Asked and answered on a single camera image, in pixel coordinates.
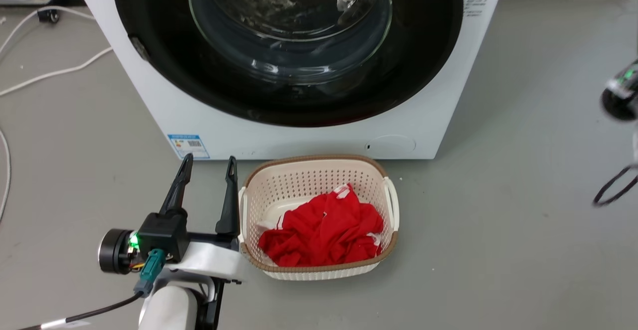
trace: basket handle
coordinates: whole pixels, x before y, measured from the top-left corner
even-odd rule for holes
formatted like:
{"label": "basket handle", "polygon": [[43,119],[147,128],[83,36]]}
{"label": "basket handle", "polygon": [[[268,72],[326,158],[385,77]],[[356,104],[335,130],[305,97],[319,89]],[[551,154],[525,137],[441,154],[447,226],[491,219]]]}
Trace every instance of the basket handle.
{"label": "basket handle", "polygon": [[394,183],[390,178],[383,178],[383,187],[385,188],[385,198],[390,205],[390,226],[392,226],[392,229],[396,232],[399,230],[399,196],[397,196]]}
{"label": "basket handle", "polygon": [[244,239],[244,233],[246,232],[246,214],[248,213],[248,208],[246,207],[246,202],[244,201],[244,193],[246,192],[246,187],[242,187],[239,190],[239,194],[237,198],[239,199],[239,212],[242,214],[241,216],[241,226],[239,226],[239,235],[237,235],[237,239],[239,243],[246,242]]}

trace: red clothing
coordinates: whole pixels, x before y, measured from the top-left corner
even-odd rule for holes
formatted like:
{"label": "red clothing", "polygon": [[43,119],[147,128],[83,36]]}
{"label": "red clothing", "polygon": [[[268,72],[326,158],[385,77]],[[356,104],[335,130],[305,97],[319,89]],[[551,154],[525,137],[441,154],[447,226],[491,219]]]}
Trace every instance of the red clothing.
{"label": "red clothing", "polygon": [[383,219],[372,204],[359,203],[350,184],[348,189],[343,199],[333,191],[288,210],[281,229],[266,230],[259,247],[282,267],[330,266],[376,257],[381,246],[370,235],[383,231]]}

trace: white basket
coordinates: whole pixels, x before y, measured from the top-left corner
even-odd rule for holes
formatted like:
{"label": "white basket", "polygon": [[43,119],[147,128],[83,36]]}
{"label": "white basket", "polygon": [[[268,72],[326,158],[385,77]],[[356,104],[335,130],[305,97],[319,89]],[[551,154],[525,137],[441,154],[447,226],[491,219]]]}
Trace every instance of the white basket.
{"label": "white basket", "polygon": [[[380,255],[337,266],[279,267],[258,247],[259,221],[276,221],[287,210],[346,183],[383,218]],[[360,156],[298,157],[262,164],[239,191],[239,209],[242,253],[266,275],[279,280],[327,280],[367,273],[394,249],[399,230],[399,203],[392,181],[377,162]]]}

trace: green led light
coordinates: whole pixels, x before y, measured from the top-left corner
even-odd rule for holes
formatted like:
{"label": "green led light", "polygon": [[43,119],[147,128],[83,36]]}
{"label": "green led light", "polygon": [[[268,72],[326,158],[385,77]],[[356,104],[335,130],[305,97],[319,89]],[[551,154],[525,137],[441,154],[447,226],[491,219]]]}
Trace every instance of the green led light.
{"label": "green led light", "polygon": [[132,246],[133,248],[139,250],[140,249],[140,240],[137,238],[137,233],[132,233],[131,236],[128,238],[128,244],[129,246]]}

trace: sticker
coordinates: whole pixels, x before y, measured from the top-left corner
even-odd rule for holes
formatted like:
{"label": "sticker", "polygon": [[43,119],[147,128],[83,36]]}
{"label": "sticker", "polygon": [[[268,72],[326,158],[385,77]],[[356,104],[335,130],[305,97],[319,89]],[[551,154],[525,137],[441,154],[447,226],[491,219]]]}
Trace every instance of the sticker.
{"label": "sticker", "polygon": [[483,9],[487,5],[487,0],[465,0],[463,16],[478,17],[483,14]]}
{"label": "sticker", "polygon": [[84,325],[91,325],[91,323],[89,323],[88,321],[82,321],[82,320],[72,321],[70,323],[64,324],[64,326],[61,326],[60,329],[79,328],[80,326],[84,326]]}
{"label": "sticker", "polygon": [[208,151],[198,135],[168,135],[168,140],[182,159],[188,153],[193,153],[193,158],[196,160],[210,159]]}

